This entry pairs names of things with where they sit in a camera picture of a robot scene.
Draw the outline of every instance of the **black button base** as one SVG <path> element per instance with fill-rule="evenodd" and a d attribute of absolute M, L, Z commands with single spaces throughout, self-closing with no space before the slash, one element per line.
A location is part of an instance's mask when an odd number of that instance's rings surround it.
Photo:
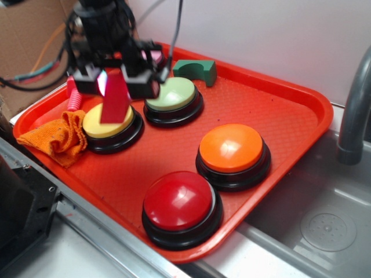
<path fill-rule="evenodd" d="M 157 127 L 178 127 L 196 119 L 203 110 L 203 97 L 195 86 L 195 96 L 186 106 L 171 111 L 152 109 L 144 102 L 144 116 L 148 122 Z"/>
<path fill-rule="evenodd" d="M 160 229 L 149 220 L 144 209 L 141 216 L 143 227 L 150 240 L 163 249 L 180 251 L 193 248 L 207 241 L 220 227 L 223 219 L 223 204 L 217 191 L 215 191 L 215 199 L 215 205 L 209 216 L 190 229 L 176 232 Z"/>
<path fill-rule="evenodd" d="M 108 155 L 123 151 L 139 140 L 144 131 L 144 122 L 141 115 L 133 109 L 132 122 L 124 130 L 107 138 L 94 138 L 85 134 L 88 141 L 88 150 L 100 155 Z"/>
<path fill-rule="evenodd" d="M 214 188 L 219 191 L 235 192 L 254 187 L 266 178 L 271 166 L 271 152 L 263 141 L 263 153 L 258 162 L 237 173 L 222 173 L 210 169 L 201 158 L 198 151 L 196 157 L 196 168 L 198 173 L 203 176 Z"/>

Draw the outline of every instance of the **sink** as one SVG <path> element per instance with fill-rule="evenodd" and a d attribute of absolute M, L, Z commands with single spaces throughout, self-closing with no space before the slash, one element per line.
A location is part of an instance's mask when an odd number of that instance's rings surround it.
<path fill-rule="evenodd" d="M 286 250 L 288 262 L 323 277 L 371 273 L 371 144 L 355 166 L 336 158 L 328 131 L 249 214 L 245 222 Z"/>

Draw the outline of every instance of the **faucet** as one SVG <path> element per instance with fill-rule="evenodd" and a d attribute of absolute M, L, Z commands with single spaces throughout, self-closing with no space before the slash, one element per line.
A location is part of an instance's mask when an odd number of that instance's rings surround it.
<path fill-rule="evenodd" d="M 370 107 L 371 47 L 358 66 L 345 105 L 336 149 L 336 158 L 340 163 L 355 165 L 361 161 Z"/>

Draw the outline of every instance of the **plastic tray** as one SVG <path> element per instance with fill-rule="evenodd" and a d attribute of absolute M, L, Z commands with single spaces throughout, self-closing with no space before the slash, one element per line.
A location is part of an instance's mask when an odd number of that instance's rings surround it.
<path fill-rule="evenodd" d="M 210 60 L 176 49 L 174 60 Z M 160 129 L 147 122 L 142 138 L 113 155 L 85 151 L 64 169 L 36 149 L 29 150 L 71 189 L 109 215 L 170 261 L 180 264 L 200 259 L 218 247 L 254 206 L 328 129 L 333 117 L 330 102 L 313 90 L 216 60 L 218 78 L 213 87 L 194 81 L 205 100 L 198 119 L 183 127 Z M 14 136 L 60 118 L 67 108 L 66 88 L 34 105 L 17 121 Z M 100 97 L 85 97 L 90 110 Z M 132 104 L 143 115 L 143 102 Z M 196 172 L 195 158 L 202 137 L 226 123 L 243 123 L 256 129 L 271 150 L 272 166 L 258 186 L 243 192 L 220 192 L 224 219 L 205 243 L 185 251 L 167 251 L 153 245 L 141 223 L 143 199 L 149 186 L 164 174 Z"/>

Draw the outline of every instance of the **yellow button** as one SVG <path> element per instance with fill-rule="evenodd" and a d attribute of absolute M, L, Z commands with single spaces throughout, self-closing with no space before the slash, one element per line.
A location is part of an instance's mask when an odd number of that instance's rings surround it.
<path fill-rule="evenodd" d="M 82 121 L 82 128 L 90 137 L 107 138 L 116 135 L 127 128 L 134 118 L 133 109 L 129 106 L 125 119 L 122 123 L 100 123 L 102 109 L 103 104 L 98 104 L 88 113 L 86 113 Z"/>
<path fill-rule="evenodd" d="M 199 151 L 210 169 L 237 173 L 258 162 L 263 153 L 263 139 L 249 126 L 227 124 L 208 132 L 201 140 Z"/>
<path fill-rule="evenodd" d="M 183 77 L 171 77 L 160 85 L 159 97 L 146 100 L 146 104 L 157 111 L 172 111 L 186 106 L 195 94 L 192 81 Z"/>

